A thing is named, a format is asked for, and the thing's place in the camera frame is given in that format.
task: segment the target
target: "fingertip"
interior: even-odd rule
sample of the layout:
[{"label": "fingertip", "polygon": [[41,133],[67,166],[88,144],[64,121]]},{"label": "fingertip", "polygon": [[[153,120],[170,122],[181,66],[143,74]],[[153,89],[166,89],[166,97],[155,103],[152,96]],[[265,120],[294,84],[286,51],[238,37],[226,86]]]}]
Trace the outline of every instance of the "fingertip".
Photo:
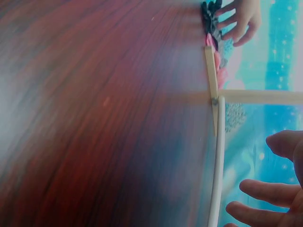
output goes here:
[{"label": "fingertip", "polygon": [[233,201],[233,202],[230,202],[229,204],[227,204],[225,210],[226,210],[227,213],[231,214],[240,205],[241,205],[241,203]]},{"label": "fingertip", "polygon": [[228,224],[224,225],[224,227],[238,227],[238,226],[233,223],[228,223]]}]

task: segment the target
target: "wooden frame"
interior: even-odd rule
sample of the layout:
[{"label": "wooden frame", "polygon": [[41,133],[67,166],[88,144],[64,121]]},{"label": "wooden frame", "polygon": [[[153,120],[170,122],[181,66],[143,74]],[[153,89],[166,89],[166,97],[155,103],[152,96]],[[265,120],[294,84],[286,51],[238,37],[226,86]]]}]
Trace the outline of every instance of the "wooden frame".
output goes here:
[{"label": "wooden frame", "polygon": [[205,47],[205,58],[212,99],[214,132],[217,137],[214,182],[211,197],[208,227],[217,227],[223,187],[223,165],[225,148],[225,102],[270,105],[303,105],[303,92],[272,90],[218,90],[213,47]]},{"label": "wooden frame", "polygon": [[212,99],[214,132],[217,136],[218,107],[217,100],[223,96],[227,103],[252,103],[270,105],[303,105],[303,92],[273,90],[218,90],[217,73],[214,62],[214,49],[205,47],[205,59],[208,73],[209,89]]}]

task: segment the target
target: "blue patterned fabric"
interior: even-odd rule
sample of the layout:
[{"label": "blue patterned fabric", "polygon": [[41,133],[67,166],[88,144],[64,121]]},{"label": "blue patterned fabric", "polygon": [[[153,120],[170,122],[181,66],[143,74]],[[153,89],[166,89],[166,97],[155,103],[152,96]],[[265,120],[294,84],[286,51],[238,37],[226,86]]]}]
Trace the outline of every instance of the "blue patterned fabric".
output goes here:
[{"label": "blue patterned fabric", "polygon": [[[292,90],[291,75],[295,73],[294,64],[299,53],[296,39],[300,29],[299,14],[303,14],[302,4],[303,0],[261,1],[262,27],[256,38],[243,46],[236,74],[236,79],[243,81],[246,89]],[[247,113],[245,123],[227,134],[220,227],[230,222],[246,226],[226,213],[225,207],[231,201],[240,201],[259,209],[287,211],[242,193],[239,190],[241,180],[250,178],[298,183],[293,164],[274,155],[267,147],[265,138],[284,129],[301,130],[298,121],[302,108],[244,105],[244,109]]]}]

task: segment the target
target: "reddish-brown wood grain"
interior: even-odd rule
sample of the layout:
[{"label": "reddish-brown wood grain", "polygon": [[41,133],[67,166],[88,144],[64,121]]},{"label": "reddish-brown wood grain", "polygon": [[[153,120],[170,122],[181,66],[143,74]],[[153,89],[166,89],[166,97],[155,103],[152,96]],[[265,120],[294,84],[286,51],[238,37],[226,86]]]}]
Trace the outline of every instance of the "reddish-brown wood grain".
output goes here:
[{"label": "reddish-brown wood grain", "polygon": [[194,0],[1,1],[0,226],[205,226],[203,43]]}]

